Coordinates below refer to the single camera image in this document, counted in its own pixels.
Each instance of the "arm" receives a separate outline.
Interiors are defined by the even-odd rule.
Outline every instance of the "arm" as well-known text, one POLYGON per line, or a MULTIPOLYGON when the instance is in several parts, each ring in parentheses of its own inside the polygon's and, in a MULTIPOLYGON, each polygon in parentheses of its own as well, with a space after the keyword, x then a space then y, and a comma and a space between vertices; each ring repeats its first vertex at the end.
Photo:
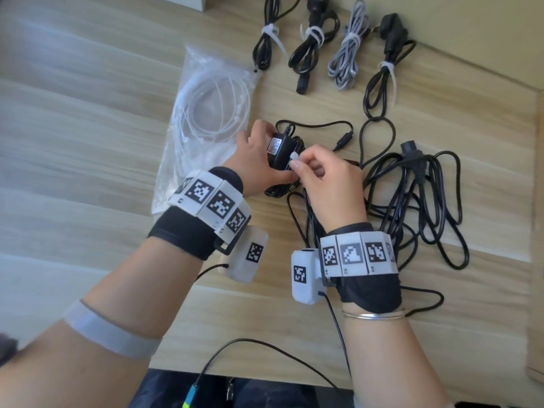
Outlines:
MULTIPOLYGON (((359 168, 320 146, 304 151, 299 160, 291 162, 291 168, 300 176, 326 232, 368 222, 362 191, 363 173, 359 168)), ((360 278, 370 282, 369 278, 383 276, 360 278)), ((395 289, 384 295, 400 297, 400 286, 395 289)), ((343 302, 346 312, 369 313, 353 302, 343 302)), ((365 408, 448 406, 444 386, 406 319, 344 318, 344 332, 355 395, 365 408)))
MULTIPOLYGON (((250 140, 246 132, 240 132, 237 150, 224 164, 241 178, 245 196, 296 179, 293 172, 268 166, 266 148, 273 132, 270 123, 255 122, 250 140)), ((83 301, 126 331, 160 339, 201 267, 201 259, 150 237, 83 301)), ((124 407, 138 389, 149 361, 110 352, 61 320, 0 369, 0 406, 124 407)))

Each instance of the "gray braided cable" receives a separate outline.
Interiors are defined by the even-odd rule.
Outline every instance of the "gray braided cable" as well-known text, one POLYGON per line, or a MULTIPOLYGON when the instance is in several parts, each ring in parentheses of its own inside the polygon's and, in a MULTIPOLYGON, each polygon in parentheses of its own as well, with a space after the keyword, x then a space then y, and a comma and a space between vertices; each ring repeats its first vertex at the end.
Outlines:
POLYGON ((329 61, 329 76, 335 80, 336 88, 353 87, 359 67, 355 55, 369 27, 367 3, 357 0, 351 9, 349 23, 344 28, 344 40, 336 55, 329 61))

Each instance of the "hand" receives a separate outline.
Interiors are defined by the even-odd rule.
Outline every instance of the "hand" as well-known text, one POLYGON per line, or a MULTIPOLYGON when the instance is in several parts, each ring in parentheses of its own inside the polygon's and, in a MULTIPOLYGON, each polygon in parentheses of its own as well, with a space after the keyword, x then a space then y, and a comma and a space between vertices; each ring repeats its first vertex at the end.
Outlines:
POLYGON ((290 166, 300 176, 326 232, 368 221, 361 169, 319 145, 304 150, 290 166))
POLYGON ((258 195, 270 186, 293 183, 298 180, 295 172, 275 170, 268 165, 267 147, 276 129, 264 120, 257 120, 251 129, 241 131, 237 148, 223 166, 234 170, 244 184, 244 196, 258 195))

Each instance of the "wooden table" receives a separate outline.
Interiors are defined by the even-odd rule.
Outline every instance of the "wooden table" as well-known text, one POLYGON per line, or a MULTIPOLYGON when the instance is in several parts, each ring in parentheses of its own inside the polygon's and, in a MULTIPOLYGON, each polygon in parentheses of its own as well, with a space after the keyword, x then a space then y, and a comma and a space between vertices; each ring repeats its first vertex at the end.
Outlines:
MULTIPOLYGON (((161 0, 2 0, 2 330, 32 339, 145 238, 184 44, 250 62, 263 25, 262 2, 211 0, 201 14, 161 0)), ((301 5, 279 23, 289 52, 306 20, 301 5)), ((295 93, 297 76, 275 48, 251 119, 347 119, 358 129, 365 120, 364 87, 383 59, 383 44, 364 43, 356 87, 338 92, 325 69, 340 41, 323 47, 305 97, 295 93)), ((461 157, 461 231, 472 254, 470 266, 457 272, 435 247, 420 248, 401 279, 444 292, 446 302, 414 316, 412 326, 454 399, 539 406, 544 387, 523 372, 537 93, 422 46, 396 74, 397 102, 388 113, 398 129, 394 150, 413 139, 425 152, 453 150, 461 157)), ((299 132, 308 145, 332 147, 344 130, 299 132)), ((389 139, 386 126, 371 126, 366 156, 389 139)), ((341 155, 358 158, 355 140, 341 155)), ((451 161, 443 168, 452 196, 451 161)), ((384 183, 379 193, 385 198, 390 190, 384 183)), ((290 254, 302 242, 285 200, 258 197, 251 205, 254 224, 270 235, 255 281, 242 285, 213 273, 199 281, 152 366, 199 371, 223 343, 251 337, 349 387, 326 305, 291 297, 290 254)), ((444 240, 459 254, 451 230, 444 240)), ((404 298, 407 307, 435 299, 404 298)), ((253 344, 229 348, 211 372, 324 384, 302 365, 253 344)))

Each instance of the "silver bracelet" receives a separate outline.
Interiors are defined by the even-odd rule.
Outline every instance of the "silver bracelet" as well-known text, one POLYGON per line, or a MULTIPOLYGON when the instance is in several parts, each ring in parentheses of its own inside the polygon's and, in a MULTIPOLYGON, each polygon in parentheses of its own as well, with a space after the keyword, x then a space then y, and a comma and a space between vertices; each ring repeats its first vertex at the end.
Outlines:
POLYGON ((401 309, 399 311, 389 312, 389 313, 362 313, 362 314, 355 314, 355 313, 349 313, 346 311, 342 311, 344 316, 347 318, 355 318, 355 319, 367 319, 367 320, 397 320, 397 319, 404 319, 404 309, 401 309))

